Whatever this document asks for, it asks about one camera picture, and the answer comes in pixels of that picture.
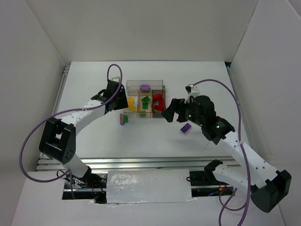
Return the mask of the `yellow lego brick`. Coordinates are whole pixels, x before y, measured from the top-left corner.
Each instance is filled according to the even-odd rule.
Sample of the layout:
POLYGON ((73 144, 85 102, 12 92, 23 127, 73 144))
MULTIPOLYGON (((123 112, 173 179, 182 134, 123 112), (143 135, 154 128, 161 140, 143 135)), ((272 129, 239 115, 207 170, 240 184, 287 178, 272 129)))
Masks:
POLYGON ((133 106, 134 105, 134 101, 135 101, 135 99, 133 97, 129 97, 128 98, 128 105, 129 106, 133 106))

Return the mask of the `long yellow lego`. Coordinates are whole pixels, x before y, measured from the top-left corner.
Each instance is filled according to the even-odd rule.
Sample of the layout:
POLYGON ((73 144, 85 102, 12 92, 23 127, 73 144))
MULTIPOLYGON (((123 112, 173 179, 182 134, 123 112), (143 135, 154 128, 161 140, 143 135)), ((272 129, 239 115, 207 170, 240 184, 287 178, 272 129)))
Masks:
POLYGON ((132 112, 137 112, 137 107, 134 105, 128 105, 128 109, 132 112))

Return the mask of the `purple tan flower lego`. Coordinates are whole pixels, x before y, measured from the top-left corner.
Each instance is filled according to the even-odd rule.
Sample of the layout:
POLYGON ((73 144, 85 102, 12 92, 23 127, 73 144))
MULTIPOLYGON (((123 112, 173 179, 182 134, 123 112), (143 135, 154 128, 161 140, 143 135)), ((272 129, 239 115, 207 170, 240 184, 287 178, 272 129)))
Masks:
POLYGON ((123 126, 125 124, 124 114, 122 114, 122 113, 119 115, 119 122, 120 122, 121 126, 123 126))

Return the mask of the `red rounded lego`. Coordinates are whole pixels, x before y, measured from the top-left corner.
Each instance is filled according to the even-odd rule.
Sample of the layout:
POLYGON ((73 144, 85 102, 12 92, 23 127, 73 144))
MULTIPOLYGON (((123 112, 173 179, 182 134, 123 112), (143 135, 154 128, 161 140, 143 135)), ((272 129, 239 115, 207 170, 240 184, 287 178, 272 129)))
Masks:
POLYGON ((152 101, 153 102, 159 101, 162 97, 163 97, 163 95, 161 93, 156 94, 152 97, 152 101))

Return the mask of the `purple rectangular lego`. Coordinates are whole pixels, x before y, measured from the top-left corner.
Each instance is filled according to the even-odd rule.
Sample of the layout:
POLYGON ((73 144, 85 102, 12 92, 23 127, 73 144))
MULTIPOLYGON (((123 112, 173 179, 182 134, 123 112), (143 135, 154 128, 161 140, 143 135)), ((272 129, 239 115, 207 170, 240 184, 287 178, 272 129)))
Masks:
POLYGON ((181 129, 180 131, 183 134, 186 134, 187 132, 189 132, 191 130, 192 126, 189 123, 186 123, 181 129))

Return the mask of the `green rectangular lego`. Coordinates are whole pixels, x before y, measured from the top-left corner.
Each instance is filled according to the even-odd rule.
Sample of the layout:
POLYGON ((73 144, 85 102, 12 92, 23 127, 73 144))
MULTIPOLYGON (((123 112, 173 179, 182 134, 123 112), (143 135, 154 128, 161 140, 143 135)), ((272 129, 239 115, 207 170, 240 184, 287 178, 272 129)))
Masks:
POLYGON ((149 104, 148 103, 143 103, 142 104, 142 109, 148 109, 149 108, 149 104))

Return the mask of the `green rounded lego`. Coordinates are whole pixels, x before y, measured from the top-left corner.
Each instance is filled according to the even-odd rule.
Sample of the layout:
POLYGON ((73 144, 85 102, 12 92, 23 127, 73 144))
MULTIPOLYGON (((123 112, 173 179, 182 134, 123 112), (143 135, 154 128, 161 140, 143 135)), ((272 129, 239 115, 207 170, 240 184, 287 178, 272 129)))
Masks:
POLYGON ((147 104, 150 102, 150 98, 148 96, 145 96, 144 98, 141 99, 142 104, 147 104))

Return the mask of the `purple rounded lego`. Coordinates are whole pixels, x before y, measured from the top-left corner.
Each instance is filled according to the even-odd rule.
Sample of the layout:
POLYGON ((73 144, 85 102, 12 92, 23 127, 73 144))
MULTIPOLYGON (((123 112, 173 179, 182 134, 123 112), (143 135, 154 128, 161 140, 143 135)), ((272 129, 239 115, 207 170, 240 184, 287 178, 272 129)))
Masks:
POLYGON ((148 84, 142 84, 142 85, 140 85, 140 90, 150 90, 150 85, 148 85, 148 84))

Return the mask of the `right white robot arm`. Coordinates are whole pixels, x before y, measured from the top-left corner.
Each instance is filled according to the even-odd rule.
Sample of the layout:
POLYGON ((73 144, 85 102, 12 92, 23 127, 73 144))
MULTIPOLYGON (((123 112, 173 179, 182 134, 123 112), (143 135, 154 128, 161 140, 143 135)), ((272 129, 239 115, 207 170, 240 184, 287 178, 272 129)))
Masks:
POLYGON ((254 205, 265 213, 269 213, 288 195, 291 174, 287 170, 279 171, 248 144, 240 141, 234 127, 217 116, 209 97, 190 97, 189 101, 174 98, 162 116, 172 122, 174 114, 178 114, 178 122, 190 121, 200 126, 207 140, 224 149, 247 171, 246 175, 236 173, 222 161, 214 160, 205 167, 210 177, 246 191, 254 205))

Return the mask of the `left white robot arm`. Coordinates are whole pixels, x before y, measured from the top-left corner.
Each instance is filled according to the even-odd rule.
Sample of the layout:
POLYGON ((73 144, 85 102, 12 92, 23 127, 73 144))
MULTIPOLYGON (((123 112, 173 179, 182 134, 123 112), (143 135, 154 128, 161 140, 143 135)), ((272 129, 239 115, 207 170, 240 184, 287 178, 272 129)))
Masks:
POLYGON ((127 108, 124 86, 109 80, 106 89, 91 97, 86 105, 62 118, 51 117, 46 121, 39 150, 70 170, 83 186, 101 180, 89 166, 76 155, 76 136, 90 123, 108 112, 127 108))

